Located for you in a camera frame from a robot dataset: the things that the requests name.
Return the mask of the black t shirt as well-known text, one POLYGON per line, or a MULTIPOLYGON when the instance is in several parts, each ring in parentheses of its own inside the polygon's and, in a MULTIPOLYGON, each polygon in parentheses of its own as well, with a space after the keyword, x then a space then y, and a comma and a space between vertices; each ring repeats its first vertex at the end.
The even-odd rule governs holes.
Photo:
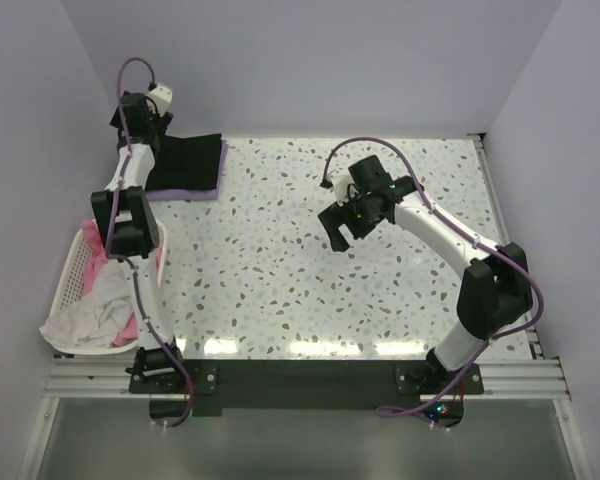
POLYGON ((145 189, 194 192, 215 189, 223 147, 220 133, 184 138, 164 136, 145 189))

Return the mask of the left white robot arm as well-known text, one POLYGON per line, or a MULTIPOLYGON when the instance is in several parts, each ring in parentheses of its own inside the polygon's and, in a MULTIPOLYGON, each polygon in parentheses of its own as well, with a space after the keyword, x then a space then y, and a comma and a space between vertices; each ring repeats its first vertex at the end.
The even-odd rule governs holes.
POLYGON ((105 253, 121 267, 130 291, 138 350, 129 373, 176 392, 186 383, 187 368, 166 319, 157 267, 161 237, 145 192, 164 122, 155 98, 124 92, 111 125, 118 132, 119 163, 109 184, 91 194, 91 207, 105 253))

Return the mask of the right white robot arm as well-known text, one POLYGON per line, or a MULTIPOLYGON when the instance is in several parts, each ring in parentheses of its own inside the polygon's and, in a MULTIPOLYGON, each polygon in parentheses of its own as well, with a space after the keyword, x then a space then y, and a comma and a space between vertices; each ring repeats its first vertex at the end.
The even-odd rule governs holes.
POLYGON ((464 225, 452 229, 439 217, 442 210, 425 205, 411 176, 392 178, 377 156, 354 163, 345 174, 326 175, 321 187, 336 197, 318 215, 333 251, 350 248, 342 226, 363 239, 386 221, 421 240, 459 276, 456 324, 427 355, 425 379, 432 390, 449 392, 482 345, 531 310, 524 250, 483 242, 464 225))

